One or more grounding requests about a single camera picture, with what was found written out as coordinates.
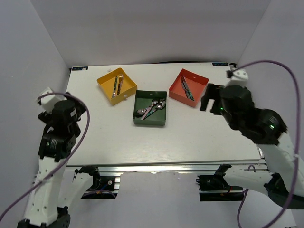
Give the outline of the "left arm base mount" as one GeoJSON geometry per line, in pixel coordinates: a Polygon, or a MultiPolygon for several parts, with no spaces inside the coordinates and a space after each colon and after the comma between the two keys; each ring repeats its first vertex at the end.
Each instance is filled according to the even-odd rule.
{"type": "Polygon", "coordinates": [[[81,199],[111,199],[114,200],[117,196],[115,193],[115,176],[101,176],[99,169],[95,166],[83,166],[80,169],[74,170],[74,179],[78,174],[86,173],[90,176],[92,186],[89,187],[81,199]]]}

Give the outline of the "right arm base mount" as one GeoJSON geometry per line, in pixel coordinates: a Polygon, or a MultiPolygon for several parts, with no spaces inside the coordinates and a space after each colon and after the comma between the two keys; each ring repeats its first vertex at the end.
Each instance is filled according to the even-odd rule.
{"type": "Polygon", "coordinates": [[[222,164],[213,175],[199,175],[196,183],[199,187],[201,202],[241,201],[244,190],[239,186],[231,186],[224,180],[225,172],[231,168],[229,164],[222,164]]]}

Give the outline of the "pink handled knife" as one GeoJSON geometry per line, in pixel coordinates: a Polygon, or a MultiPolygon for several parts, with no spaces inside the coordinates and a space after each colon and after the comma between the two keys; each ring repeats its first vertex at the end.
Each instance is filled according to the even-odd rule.
{"type": "Polygon", "coordinates": [[[187,85],[186,81],[182,79],[182,80],[181,80],[181,83],[182,83],[182,88],[183,88],[183,90],[184,90],[184,92],[185,92],[185,94],[186,94],[186,97],[187,97],[188,99],[192,100],[193,97],[192,97],[192,94],[191,94],[191,92],[190,92],[190,90],[189,90],[189,88],[188,88],[188,85],[187,85]]]}

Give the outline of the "green handled spoon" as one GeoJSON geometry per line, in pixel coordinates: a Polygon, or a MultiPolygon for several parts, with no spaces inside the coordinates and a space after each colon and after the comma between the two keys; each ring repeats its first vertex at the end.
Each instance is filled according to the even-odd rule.
{"type": "Polygon", "coordinates": [[[148,113],[144,114],[144,116],[141,118],[141,120],[146,119],[147,117],[149,117],[150,115],[152,115],[152,114],[155,113],[156,111],[159,111],[159,110],[164,109],[165,106],[166,106],[166,102],[165,102],[165,101],[159,103],[159,104],[156,105],[156,107],[153,108],[151,111],[149,111],[148,113]]]}

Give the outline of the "black handled spoon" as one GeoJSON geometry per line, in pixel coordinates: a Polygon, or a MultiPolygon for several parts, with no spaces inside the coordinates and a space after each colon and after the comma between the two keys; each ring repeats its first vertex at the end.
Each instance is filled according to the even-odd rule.
{"type": "Polygon", "coordinates": [[[150,110],[150,108],[152,108],[155,104],[157,105],[159,103],[159,100],[152,100],[152,104],[150,106],[148,106],[145,109],[139,109],[136,111],[137,114],[139,115],[143,115],[145,114],[148,110],[150,110]]]}

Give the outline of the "black handled knife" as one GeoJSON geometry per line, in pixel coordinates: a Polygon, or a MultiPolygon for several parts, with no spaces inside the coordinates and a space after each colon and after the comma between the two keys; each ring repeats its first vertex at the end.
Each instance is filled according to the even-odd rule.
{"type": "Polygon", "coordinates": [[[185,91],[185,94],[187,96],[187,91],[185,90],[186,87],[188,87],[187,83],[186,83],[186,80],[185,80],[185,77],[184,76],[181,76],[181,84],[182,84],[182,88],[183,90],[185,91]]]}

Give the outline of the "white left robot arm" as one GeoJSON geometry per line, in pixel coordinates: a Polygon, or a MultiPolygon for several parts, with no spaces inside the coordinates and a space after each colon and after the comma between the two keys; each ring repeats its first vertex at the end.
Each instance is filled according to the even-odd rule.
{"type": "Polygon", "coordinates": [[[71,190],[59,196],[66,159],[72,154],[81,131],[78,121],[86,111],[82,102],[58,101],[51,111],[38,115],[46,124],[38,151],[39,170],[33,191],[32,203],[25,218],[18,222],[19,228],[67,228],[70,224],[69,212],[83,194],[100,185],[97,167],[83,166],[75,170],[76,178],[71,190]]]}

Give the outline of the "pink handled spoon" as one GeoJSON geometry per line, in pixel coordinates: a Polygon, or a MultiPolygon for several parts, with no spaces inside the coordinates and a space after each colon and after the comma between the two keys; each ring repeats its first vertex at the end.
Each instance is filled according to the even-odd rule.
{"type": "MultiPolygon", "coordinates": [[[[163,101],[165,101],[165,99],[158,99],[159,100],[159,103],[161,103],[161,102],[163,102],[163,101]]],[[[156,107],[156,105],[154,105],[152,108],[150,108],[150,110],[148,110],[146,113],[148,113],[149,111],[151,111],[153,108],[155,108],[156,107]]]]}

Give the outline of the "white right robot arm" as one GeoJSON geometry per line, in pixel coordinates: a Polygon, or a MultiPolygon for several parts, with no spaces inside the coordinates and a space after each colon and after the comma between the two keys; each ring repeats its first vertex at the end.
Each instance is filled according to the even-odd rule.
{"type": "Polygon", "coordinates": [[[212,176],[199,176],[200,190],[229,190],[232,186],[258,191],[282,207],[290,193],[294,175],[294,147],[287,126],[270,109],[256,108],[251,92],[240,85],[210,84],[201,99],[205,111],[214,100],[211,113],[222,115],[232,130],[240,131],[261,149],[267,171],[254,173],[222,164],[212,176]]]}

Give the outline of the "pink handled fork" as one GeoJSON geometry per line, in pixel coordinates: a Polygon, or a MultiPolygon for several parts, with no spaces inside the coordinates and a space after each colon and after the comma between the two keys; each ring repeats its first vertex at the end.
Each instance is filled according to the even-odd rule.
{"type": "Polygon", "coordinates": [[[112,99],[120,94],[124,76],[122,74],[115,77],[112,99]]]}

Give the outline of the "green handled fork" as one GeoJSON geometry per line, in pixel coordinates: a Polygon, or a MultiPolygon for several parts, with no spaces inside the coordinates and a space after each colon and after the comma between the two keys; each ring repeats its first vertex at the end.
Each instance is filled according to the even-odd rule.
{"type": "Polygon", "coordinates": [[[115,81],[114,81],[114,90],[113,90],[113,96],[116,96],[117,82],[118,82],[118,76],[116,76],[116,77],[115,77],[115,81]]]}

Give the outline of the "green handled knife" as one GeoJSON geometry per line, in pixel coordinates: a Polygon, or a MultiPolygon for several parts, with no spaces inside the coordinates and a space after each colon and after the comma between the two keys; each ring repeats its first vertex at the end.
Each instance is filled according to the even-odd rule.
{"type": "Polygon", "coordinates": [[[193,97],[193,95],[192,95],[190,89],[189,89],[188,87],[186,87],[185,90],[187,91],[187,97],[188,97],[190,100],[194,101],[194,97],[193,97]]]}

